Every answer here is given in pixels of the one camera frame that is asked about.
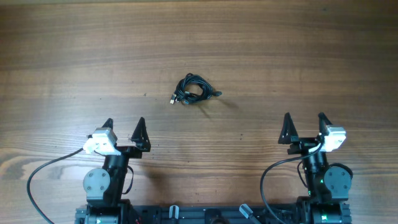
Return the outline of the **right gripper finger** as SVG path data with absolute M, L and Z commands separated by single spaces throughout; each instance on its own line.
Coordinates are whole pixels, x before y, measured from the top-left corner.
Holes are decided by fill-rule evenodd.
M 319 118 L 319 132 L 322 135 L 327 135 L 328 126 L 332 125 L 331 121 L 327 118 L 327 116 L 323 112 L 318 114 L 318 118 Z
M 291 117 L 290 113 L 286 113 L 284 115 L 284 122 L 282 125 L 282 130 L 280 132 L 278 143 L 279 144 L 292 144 L 293 142 L 296 142 L 298 140 L 299 140 L 299 135 L 294 126 L 292 117 Z

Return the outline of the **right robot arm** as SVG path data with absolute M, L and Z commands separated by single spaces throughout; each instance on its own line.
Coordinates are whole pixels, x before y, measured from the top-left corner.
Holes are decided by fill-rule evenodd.
M 304 169 L 307 197 L 298 197 L 295 221 L 297 223 L 352 222 L 346 203 L 351 188 L 353 172 L 343 164 L 329 164 L 328 152 L 338 149 L 346 139 L 346 130 L 334 125 L 324 113 L 320 113 L 319 133 L 313 138 L 299 137 L 291 115 L 284 115 L 279 144 L 288 144 L 287 153 L 300 155 Z

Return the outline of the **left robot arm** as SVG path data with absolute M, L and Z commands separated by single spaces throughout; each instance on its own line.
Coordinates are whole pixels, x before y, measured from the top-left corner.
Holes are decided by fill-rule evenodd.
M 75 223 L 141 223 L 140 215 L 134 210 L 130 200 L 122 195 L 131 190 L 123 190 L 126 174 L 132 167 L 130 159 L 140 159 L 151 149 L 146 122 L 140 118 L 130 138 L 131 146 L 118 146 L 118 138 L 113 131 L 113 119 L 108 119 L 83 145 L 86 153 L 96 152 L 104 156 L 101 168 L 90 170 L 83 179 L 87 205 L 78 209 Z

